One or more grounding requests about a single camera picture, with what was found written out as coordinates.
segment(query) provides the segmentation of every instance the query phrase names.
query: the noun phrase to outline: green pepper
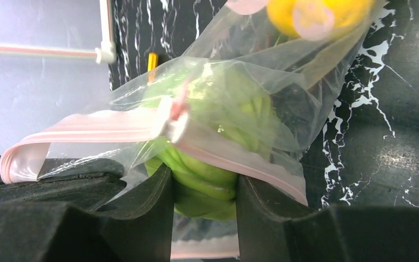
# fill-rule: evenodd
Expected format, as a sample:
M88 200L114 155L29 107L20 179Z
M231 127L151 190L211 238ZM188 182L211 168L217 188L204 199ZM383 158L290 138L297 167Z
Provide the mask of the green pepper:
M236 64L205 62L191 69L171 68L147 87L142 106L156 107L163 95L177 94L195 70L200 74L189 84L187 98L191 117L268 159L273 144L269 138L275 137L270 133L275 131L271 99ZM263 134L250 133L253 130ZM194 159L161 139L152 143L162 143L166 149L145 163L147 173L153 175L163 163L172 170L177 213L220 221L236 218L236 173Z

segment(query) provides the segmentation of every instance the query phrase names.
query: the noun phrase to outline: zip-lock bag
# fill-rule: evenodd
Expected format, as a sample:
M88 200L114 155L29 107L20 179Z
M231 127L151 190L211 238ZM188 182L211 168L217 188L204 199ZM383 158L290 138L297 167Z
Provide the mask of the zip-lock bag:
M197 239L174 228L172 257L236 256L239 174L308 205L301 153L385 4L355 3L229 0L181 57L8 149L1 178L39 181L107 158L133 186L165 164L175 179L176 220L213 225ZM43 169L49 158L60 164Z

